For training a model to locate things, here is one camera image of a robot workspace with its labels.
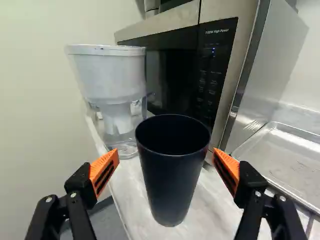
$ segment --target screw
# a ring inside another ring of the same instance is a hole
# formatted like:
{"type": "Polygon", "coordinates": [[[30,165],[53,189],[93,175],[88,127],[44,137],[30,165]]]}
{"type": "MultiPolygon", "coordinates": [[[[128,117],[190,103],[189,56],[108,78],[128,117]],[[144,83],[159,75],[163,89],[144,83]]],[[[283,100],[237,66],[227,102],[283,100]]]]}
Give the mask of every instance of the screw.
{"type": "Polygon", "coordinates": [[[282,202],[285,202],[287,199],[284,196],[279,197],[282,202]]]}
{"type": "Polygon", "coordinates": [[[46,198],[45,202],[46,202],[46,203],[50,203],[51,200],[52,200],[52,197],[48,196],[48,197],[46,198]]]}
{"type": "Polygon", "coordinates": [[[261,197],[261,192],[259,192],[259,191],[255,191],[255,193],[254,193],[254,194],[255,194],[255,196],[256,196],[256,197],[258,197],[258,198],[260,198],[260,197],[261,197]]]}

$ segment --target white wall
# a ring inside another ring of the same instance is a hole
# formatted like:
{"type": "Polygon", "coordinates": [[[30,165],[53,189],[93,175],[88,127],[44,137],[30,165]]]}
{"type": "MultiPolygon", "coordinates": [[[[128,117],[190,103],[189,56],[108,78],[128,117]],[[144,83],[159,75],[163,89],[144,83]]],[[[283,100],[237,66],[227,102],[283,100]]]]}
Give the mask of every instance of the white wall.
{"type": "Polygon", "coordinates": [[[140,21],[134,0],[2,0],[0,234],[25,237],[37,201],[97,157],[66,44],[114,44],[140,21]]]}
{"type": "Polygon", "coordinates": [[[320,1],[297,0],[296,8],[309,31],[281,101],[320,111],[320,1]]]}

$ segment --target microwave control panel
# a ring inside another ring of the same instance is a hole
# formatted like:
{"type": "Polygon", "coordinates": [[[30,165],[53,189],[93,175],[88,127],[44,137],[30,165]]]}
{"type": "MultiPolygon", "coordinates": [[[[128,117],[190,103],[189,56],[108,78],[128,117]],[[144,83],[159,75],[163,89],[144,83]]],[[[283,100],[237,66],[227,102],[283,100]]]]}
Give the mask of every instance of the microwave control panel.
{"type": "Polygon", "coordinates": [[[238,18],[202,23],[198,32],[198,72],[193,115],[213,128],[224,87],[238,18]]]}

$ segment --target clear plastic pitcher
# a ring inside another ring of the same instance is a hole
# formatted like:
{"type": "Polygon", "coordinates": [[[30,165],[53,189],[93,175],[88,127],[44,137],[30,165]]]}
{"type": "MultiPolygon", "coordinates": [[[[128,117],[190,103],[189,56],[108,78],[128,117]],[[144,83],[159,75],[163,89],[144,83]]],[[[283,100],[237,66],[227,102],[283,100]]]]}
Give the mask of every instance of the clear plastic pitcher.
{"type": "Polygon", "coordinates": [[[136,156],[134,132],[147,112],[145,48],[80,44],[66,51],[82,95],[101,111],[107,148],[121,159],[136,156]]]}

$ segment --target white pitcher lid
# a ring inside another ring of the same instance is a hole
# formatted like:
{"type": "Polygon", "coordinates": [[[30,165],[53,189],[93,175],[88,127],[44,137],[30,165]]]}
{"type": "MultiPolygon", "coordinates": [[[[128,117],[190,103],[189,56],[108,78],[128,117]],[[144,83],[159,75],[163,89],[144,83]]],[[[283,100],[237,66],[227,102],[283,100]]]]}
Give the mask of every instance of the white pitcher lid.
{"type": "Polygon", "coordinates": [[[65,51],[69,55],[100,56],[144,56],[146,48],[140,46],[69,44],[65,51]]]}

